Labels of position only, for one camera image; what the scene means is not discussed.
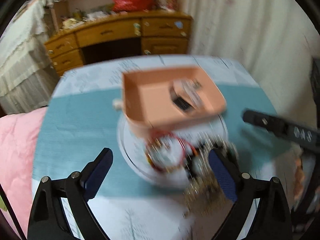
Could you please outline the white curtain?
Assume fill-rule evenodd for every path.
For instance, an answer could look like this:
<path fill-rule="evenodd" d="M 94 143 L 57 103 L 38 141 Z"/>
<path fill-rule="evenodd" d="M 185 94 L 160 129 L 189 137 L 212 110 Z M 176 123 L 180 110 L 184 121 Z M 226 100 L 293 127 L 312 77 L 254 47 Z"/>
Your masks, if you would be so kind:
<path fill-rule="evenodd" d="M 277 113 L 316 127 L 310 83 L 319 34 L 294 0 L 179 0 L 193 30 L 189 51 L 239 61 Z"/>

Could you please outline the wooden desk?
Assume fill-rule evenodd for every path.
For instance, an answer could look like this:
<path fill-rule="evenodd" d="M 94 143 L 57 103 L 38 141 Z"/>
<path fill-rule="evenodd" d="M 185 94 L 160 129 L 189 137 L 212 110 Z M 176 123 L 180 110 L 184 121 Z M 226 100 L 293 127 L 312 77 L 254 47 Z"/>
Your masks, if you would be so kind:
<path fill-rule="evenodd" d="M 187 54 L 193 18 L 183 12 L 128 12 L 60 31 L 45 44 L 58 75 L 139 55 Z"/>

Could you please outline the white lace covered furniture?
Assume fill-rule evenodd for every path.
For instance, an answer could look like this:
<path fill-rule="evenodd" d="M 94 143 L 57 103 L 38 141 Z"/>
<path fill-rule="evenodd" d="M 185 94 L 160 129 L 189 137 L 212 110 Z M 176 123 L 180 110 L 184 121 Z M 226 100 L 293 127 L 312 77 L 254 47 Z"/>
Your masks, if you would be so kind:
<path fill-rule="evenodd" d="M 1 36 L 1 107 L 6 114 L 48 105 L 59 81 L 44 46 L 54 33 L 50 0 L 29 0 Z"/>

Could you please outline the pink quilt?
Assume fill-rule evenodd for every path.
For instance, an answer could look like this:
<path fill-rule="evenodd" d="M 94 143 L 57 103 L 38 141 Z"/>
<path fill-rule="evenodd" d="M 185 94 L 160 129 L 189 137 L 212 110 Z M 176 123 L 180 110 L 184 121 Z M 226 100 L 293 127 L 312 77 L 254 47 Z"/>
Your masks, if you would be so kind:
<path fill-rule="evenodd" d="M 47 107 L 1 117 L 1 186 L 27 234 L 33 202 L 33 160 Z"/>

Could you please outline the red patterned paper cup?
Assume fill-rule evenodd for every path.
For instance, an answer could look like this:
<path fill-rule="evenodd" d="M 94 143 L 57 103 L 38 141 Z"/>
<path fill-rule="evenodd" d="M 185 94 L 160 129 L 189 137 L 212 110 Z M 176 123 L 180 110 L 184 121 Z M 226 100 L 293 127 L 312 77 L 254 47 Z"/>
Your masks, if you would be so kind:
<path fill-rule="evenodd" d="M 165 8 L 167 11 L 177 10 L 177 0 L 165 0 Z"/>

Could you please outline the peach pink tray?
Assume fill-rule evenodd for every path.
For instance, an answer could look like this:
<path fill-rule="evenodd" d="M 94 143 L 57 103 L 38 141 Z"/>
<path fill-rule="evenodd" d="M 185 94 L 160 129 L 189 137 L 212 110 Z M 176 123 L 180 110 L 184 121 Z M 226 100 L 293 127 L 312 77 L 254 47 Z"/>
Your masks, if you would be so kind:
<path fill-rule="evenodd" d="M 169 84 L 177 79 L 195 83 L 204 102 L 204 111 L 187 115 L 171 101 Z M 199 66 L 137 70 L 122 74 L 123 113 L 130 131 L 148 138 L 158 131 L 172 131 L 207 122 L 221 114 L 227 106 L 223 94 Z"/>

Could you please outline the white strap smart watch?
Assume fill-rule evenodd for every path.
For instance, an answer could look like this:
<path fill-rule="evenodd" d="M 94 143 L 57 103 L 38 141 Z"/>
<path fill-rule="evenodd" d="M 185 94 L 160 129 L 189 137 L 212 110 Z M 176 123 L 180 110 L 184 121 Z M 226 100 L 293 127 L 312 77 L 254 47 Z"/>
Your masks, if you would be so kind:
<path fill-rule="evenodd" d="M 184 114 L 192 115 L 204 111 L 204 102 L 197 92 L 194 82 L 177 79 L 169 84 L 172 103 Z"/>

